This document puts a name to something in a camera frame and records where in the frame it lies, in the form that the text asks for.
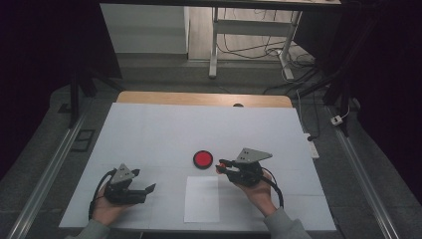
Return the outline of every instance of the white paper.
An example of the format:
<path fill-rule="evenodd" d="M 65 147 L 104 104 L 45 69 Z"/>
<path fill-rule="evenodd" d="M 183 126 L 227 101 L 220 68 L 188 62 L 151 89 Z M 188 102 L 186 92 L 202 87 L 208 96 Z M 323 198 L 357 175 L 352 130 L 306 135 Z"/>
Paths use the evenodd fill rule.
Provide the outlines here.
<path fill-rule="evenodd" d="M 218 201 L 218 177 L 187 177 L 184 222 L 219 222 Z"/>

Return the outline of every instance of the white table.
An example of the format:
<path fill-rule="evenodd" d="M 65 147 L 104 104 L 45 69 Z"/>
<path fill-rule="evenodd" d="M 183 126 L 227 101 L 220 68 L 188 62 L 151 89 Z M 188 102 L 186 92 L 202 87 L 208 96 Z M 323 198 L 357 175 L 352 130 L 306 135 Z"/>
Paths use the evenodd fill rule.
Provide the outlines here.
<path fill-rule="evenodd" d="M 129 208 L 113 227 L 265 232 L 263 216 L 241 190 L 225 175 L 216 174 L 214 167 L 201 170 L 192 162 L 201 149 L 210 151 L 216 164 L 220 158 L 235 159 L 243 147 L 273 155 L 261 164 L 275 174 L 292 218 L 300 218 L 307 230 L 335 230 L 295 109 L 120 103 L 109 111 L 60 227 L 85 227 L 89 202 L 100 179 L 125 163 L 129 169 L 140 169 L 131 189 L 152 183 L 156 187 L 145 203 Z M 217 198 L 217 208 L 207 210 L 218 210 L 218 221 L 184 221 L 186 182 L 191 176 L 216 178 L 216 184 L 204 187 L 209 186 L 205 198 Z M 277 194 L 273 196 L 277 205 Z"/>

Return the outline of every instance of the gray sleeve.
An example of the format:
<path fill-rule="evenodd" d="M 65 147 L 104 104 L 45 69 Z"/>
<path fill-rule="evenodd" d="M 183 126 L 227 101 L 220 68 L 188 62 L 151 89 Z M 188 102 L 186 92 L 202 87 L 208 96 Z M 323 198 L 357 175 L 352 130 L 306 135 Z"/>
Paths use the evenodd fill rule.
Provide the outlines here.
<path fill-rule="evenodd" d="M 109 233 L 109 228 L 92 219 L 87 227 L 77 237 L 68 236 L 66 239 L 103 239 Z"/>
<path fill-rule="evenodd" d="M 271 239 L 311 239 L 302 222 L 299 219 L 290 219 L 283 208 L 266 217 L 264 223 L 271 233 Z"/>

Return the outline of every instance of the human hand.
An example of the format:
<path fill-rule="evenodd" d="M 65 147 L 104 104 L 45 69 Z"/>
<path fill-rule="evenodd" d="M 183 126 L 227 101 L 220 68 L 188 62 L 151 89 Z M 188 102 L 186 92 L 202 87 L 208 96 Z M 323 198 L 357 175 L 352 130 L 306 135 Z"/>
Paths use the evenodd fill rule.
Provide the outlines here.
<path fill-rule="evenodd" d="M 264 176 L 271 180 L 271 176 L 264 170 Z M 271 186 L 267 182 L 261 180 L 257 185 L 247 187 L 234 183 L 237 187 L 245 192 L 248 199 L 263 213 L 265 217 L 273 214 L 277 208 L 271 200 Z"/>
<path fill-rule="evenodd" d="M 103 186 L 99 191 L 96 200 L 96 207 L 93 213 L 93 219 L 105 226 L 111 225 L 124 209 L 133 205 L 115 205 L 110 203 L 105 197 L 106 187 Z"/>

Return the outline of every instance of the red disc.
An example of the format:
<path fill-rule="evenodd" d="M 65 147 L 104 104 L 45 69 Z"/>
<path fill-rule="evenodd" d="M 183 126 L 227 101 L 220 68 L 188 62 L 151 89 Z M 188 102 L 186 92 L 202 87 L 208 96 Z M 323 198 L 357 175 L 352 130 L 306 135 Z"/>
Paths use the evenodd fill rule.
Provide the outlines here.
<path fill-rule="evenodd" d="M 193 156 L 193 163 L 200 169 L 206 169 L 212 164 L 212 154 L 206 150 L 200 150 Z"/>

